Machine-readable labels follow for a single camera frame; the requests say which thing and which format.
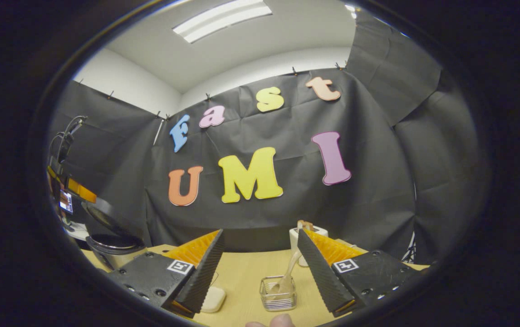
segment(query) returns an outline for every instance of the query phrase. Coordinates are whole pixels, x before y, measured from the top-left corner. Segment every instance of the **white sponge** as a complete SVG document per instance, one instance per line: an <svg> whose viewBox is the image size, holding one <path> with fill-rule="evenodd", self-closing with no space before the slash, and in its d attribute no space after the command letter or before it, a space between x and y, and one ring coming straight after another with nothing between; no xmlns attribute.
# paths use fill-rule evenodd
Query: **white sponge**
<svg viewBox="0 0 520 327"><path fill-rule="evenodd" d="M226 292L222 288L210 286L204 304L201 305L201 312L211 313L220 310L225 298Z"/></svg>

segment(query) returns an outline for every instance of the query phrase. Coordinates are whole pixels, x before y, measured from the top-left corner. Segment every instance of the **ceiling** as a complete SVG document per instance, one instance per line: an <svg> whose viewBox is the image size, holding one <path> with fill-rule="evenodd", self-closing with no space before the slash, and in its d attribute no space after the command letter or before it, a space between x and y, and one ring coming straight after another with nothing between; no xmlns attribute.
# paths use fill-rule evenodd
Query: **ceiling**
<svg viewBox="0 0 520 327"><path fill-rule="evenodd" d="M189 0L153 14L107 45L179 93L241 64L293 50L351 46L355 21L339 0L264 0L271 16L189 44L172 28L229 0Z"/></svg>

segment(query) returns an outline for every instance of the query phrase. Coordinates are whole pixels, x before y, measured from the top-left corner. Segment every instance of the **screen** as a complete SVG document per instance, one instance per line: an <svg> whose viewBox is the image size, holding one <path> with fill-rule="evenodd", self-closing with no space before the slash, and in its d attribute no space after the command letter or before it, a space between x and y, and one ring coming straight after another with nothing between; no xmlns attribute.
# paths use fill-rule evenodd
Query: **screen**
<svg viewBox="0 0 520 327"><path fill-rule="evenodd" d="M63 190L60 191L60 207L69 213L73 213L73 198Z"/></svg>

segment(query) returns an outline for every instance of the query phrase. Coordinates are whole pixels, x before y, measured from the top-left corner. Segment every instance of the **white box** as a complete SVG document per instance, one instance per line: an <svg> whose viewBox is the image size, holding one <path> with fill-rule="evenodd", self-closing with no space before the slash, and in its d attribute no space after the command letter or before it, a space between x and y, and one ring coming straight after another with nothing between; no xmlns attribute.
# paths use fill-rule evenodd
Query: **white box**
<svg viewBox="0 0 520 327"><path fill-rule="evenodd" d="M314 228L315 233L321 234L326 237L329 236L328 230L326 230L324 228L320 228L318 226L313 226L313 228ZM298 248L298 230L297 230L297 228L292 228L291 230L289 230L289 234L290 234L290 248L292 250L292 253L294 254L294 252ZM306 263L306 260L304 259L304 257L300 257L298 259L298 264L301 267L308 267L308 263Z"/></svg>

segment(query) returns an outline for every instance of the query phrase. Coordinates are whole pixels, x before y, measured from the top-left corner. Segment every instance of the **utensil holder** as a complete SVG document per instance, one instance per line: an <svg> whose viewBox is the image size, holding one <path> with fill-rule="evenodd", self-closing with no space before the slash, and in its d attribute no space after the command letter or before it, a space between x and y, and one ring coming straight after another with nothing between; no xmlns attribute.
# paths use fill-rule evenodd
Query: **utensil holder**
<svg viewBox="0 0 520 327"><path fill-rule="evenodd" d="M283 276L264 277L262 281L260 281L260 298L262 299L262 305L264 305L266 311L292 310L296 307L296 285L292 277L290 277L293 284L293 290L291 292L268 294L282 277Z"/></svg>

